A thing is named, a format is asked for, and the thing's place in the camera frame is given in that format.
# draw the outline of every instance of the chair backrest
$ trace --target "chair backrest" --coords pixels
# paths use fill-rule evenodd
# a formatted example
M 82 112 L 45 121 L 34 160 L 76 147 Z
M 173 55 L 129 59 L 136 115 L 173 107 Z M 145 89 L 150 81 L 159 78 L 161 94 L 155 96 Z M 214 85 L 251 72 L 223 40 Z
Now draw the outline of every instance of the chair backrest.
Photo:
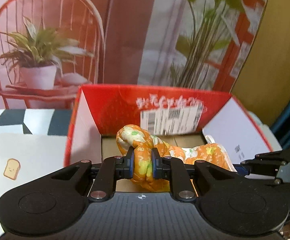
M 0 32 L 25 33 L 23 16 L 39 27 L 64 29 L 68 38 L 79 41 L 79 47 L 94 54 L 93 57 L 76 57 L 76 64 L 63 63 L 63 73 L 78 73 L 97 83 L 100 57 L 104 50 L 104 31 L 101 16 L 90 0 L 8 0 L 0 8 Z M 11 38 L 0 33 L 0 55 L 13 47 L 7 43 Z M 0 59 L 0 90 L 8 84 L 22 81 L 19 68 Z

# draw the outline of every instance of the yellow wall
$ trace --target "yellow wall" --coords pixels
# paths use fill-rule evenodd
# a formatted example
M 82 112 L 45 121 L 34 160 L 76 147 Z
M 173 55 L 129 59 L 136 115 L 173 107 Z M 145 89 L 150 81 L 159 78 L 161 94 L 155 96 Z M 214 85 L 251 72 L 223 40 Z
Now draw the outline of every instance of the yellow wall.
M 268 0 L 232 93 L 271 125 L 290 100 L 290 0 Z

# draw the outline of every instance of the printed backdrop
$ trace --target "printed backdrop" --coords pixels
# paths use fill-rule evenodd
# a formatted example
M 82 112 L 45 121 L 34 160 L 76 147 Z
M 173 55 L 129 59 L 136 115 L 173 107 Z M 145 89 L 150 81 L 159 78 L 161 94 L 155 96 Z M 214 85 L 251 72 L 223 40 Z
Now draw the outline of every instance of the printed backdrop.
M 266 1 L 0 0 L 0 109 L 72 108 L 83 83 L 230 91 Z

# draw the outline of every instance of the toast sticker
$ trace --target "toast sticker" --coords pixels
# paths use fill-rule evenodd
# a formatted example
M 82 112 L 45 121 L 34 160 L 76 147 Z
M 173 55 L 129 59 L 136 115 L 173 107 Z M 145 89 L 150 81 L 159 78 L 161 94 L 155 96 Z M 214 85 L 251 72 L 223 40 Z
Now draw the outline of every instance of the toast sticker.
M 20 168 L 21 168 L 21 164 L 18 160 L 8 159 L 5 170 L 4 170 L 4 176 L 10 179 L 16 180 L 16 177 Z

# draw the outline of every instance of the knotted cloth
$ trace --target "knotted cloth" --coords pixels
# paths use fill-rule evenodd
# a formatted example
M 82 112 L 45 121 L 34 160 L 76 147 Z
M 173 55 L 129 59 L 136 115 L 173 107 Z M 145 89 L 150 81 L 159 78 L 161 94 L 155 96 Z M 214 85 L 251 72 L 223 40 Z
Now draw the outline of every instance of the knotted cloth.
M 225 149 L 211 143 L 194 148 L 171 146 L 147 130 L 137 125 L 129 124 L 118 131 L 116 135 L 118 149 L 123 156 L 130 146 L 134 148 L 134 175 L 132 182 L 150 191 L 169 191 L 169 182 L 165 179 L 153 179 L 152 148 L 156 147 L 159 155 L 172 156 L 181 159 L 186 164 L 194 164 L 197 160 L 205 160 L 229 171 L 235 171 Z

